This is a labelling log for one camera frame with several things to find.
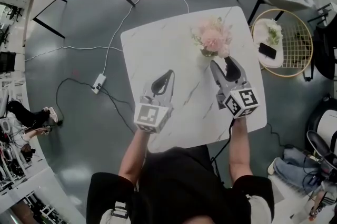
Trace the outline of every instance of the black chair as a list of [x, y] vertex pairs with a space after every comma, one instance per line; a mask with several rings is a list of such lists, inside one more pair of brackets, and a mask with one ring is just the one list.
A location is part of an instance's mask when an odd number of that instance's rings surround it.
[[306, 81], [312, 80], [314, 65], [323, 76], [334, 80], [335, 64], [337, 63], [337, 59], [334, 55], [334, 50], [337, 48], [336, 29], [337, 15], [327, 26], [316, 25], [312, 38], [314, 49], [311, 60], [311, 77], [305, 77]]

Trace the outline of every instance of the white shoe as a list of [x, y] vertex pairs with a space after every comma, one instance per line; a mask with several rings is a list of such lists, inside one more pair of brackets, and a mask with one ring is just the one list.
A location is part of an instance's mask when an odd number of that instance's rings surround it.
[[276, 161], [276, 158], [273, 160], [273, 162], [269, 165], [267, 171], [269, 175], [273, 175], [275, 173], [274, 170], [274, 162]]
[[54, 108], [53, 108], [53, 107], [49, 107], [48, 110], [49, 110], [49, 112], [50, 112], [50, 115], [49, 115], [50, 118], [51, 118], [52, 120], [54, 120], [55, 123], [57, 123], [57, 122], [58, 122], [58, 117], [57, 117], [57, 114], [56, 114]]

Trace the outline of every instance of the smartphone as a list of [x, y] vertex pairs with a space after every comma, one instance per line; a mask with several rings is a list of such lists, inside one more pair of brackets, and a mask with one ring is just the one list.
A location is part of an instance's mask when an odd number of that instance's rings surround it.
[[272, 59], [276, 57], [276, 50], [264, 43], [260, 43], [259, 52]]

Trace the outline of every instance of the person's arm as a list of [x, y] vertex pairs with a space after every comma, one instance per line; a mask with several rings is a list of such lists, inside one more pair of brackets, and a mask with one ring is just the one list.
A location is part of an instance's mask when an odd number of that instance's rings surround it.
[[128, 179], [134, 186], [142, 170], [149, 137], [150, 134], [145, 131], [139, 129], [136, 131], [118, 172], [119, 176]]
[[250, 168], [250, 150], [246, 118], [234, 121], [230, 142], [230, 175], [232, 182], [245, 175], [253, 175]]

